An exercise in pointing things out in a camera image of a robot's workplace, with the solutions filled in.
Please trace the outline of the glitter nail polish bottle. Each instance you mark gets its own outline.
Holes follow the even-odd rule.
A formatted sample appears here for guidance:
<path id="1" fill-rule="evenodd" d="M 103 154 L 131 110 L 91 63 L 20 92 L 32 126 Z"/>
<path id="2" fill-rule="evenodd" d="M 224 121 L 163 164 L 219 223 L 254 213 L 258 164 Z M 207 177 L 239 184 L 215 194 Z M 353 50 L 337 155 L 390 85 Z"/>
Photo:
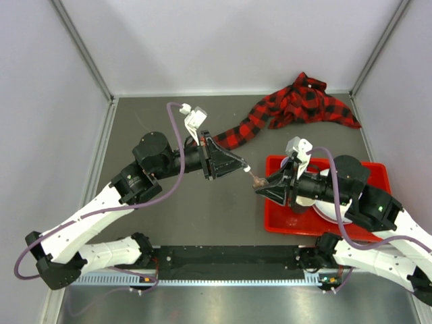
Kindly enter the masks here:
<path id="1" fill-rule="evenodd" d="M 260 187 L 266 186 L 268 184 L 269 184 L 269 182 L 267 181 L 266 178 L 260 178 L 257 176 L 253 177 L 253 185 L 252 185 L 253 188 L 260 188 Z"/>

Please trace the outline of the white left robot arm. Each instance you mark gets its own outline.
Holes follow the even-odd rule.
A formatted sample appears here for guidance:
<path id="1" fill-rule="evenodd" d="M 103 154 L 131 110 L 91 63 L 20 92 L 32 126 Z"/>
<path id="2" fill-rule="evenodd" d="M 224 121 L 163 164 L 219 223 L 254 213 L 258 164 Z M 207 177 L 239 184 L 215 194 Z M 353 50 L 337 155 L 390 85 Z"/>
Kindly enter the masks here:
<path id="1" fill-rule="evenodd" d="M 173 150 L 161 132 L 145 134 L 124 167 L 87 205 L 55 229 L 31 232 L 25 238 L 40 278 L 52 290 L 74 283 L 84 274 L 116 266 L 138 269 L 155 260 L 149 238 L 141 233 L 91 244 L 90 240 L 121 217 L 146 203 L 161 201 L 159 180 L 201 170 L 208 180 L 235 171 L 249 171 L 246 160 L 219 146 L 203 131 L 198 144 Z"/>

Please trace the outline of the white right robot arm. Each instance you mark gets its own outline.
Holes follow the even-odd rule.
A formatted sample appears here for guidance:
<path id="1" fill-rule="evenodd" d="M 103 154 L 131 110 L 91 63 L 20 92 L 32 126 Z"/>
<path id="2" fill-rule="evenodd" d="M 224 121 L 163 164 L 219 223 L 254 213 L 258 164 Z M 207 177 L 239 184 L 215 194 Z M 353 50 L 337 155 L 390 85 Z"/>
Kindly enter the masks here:
<path id="1" fill-rule="evenodd" d="M 254 187 L 281 206 L 299 198 L 329 203 L 339 234 L 317 239 L 312 266 L 357 268 L 388 279 L 431 304 L 431 234 L 390 193 L 368 183 L 370 171 L 349 155 L 329 159 L 323 175 L 296 155 Z"/>

